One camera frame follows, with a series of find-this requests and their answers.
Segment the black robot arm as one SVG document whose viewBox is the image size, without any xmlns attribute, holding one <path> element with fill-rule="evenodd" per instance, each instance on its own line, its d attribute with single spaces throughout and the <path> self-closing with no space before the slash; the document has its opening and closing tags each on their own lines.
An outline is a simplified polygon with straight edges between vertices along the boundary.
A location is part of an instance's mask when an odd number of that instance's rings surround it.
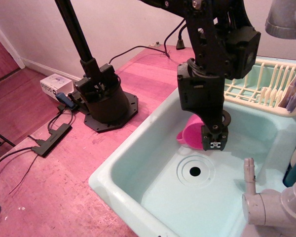
<svg viewBox="0 0 296 237">
<path fill-rule="evenodd" d="M 149 0 L 148 4 L 182 17 L 195 56 L 178 65 L 181 108 L 197 115 L 204 150 L 223 150 L 230 114 L 223 109 L 226 79 L 241 79 L 256 61 L 260 33 L 251 25 L 241 0 Z M 75 88 L 87 116 L 100 130 L 121 127 L 137 112 L 135 96 L 121 88 L 112 65 L 98 66 L 69 0 L 56 5 L 80 55 L 84 78 Z"/>
</svg>

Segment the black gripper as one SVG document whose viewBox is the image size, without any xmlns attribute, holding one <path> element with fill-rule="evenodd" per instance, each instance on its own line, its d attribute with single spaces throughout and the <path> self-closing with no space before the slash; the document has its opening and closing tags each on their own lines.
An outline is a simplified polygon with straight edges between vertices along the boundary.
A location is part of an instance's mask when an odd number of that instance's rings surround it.
<svg viewBox="0 0 296 237">
<path fill-rule="evenodd" d="M 231 122 L 230 114 L 223 109 L 224 78 L 204 74 L 195 60 L 189 58 L 178 65 L 177 79 L 181 108 L 198 115 L 205 124 L 201 127 L 203 150 L 223 151 Z"/>
</svg>

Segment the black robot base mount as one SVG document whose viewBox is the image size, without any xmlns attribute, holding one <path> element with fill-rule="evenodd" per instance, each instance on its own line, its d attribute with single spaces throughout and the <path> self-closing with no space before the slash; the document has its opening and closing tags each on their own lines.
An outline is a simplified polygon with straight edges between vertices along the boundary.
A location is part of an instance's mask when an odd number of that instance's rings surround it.
<svg viewBox="0 0 296 237">
<path fill-rule="evenodd" d="M 85 114 L 84 124 L 98 133 L 122 128 L 138 113 L 138 97 L 123 91 L 112 65 L 81 64 L 85 75 L 70 98 Z"/>
</svg>

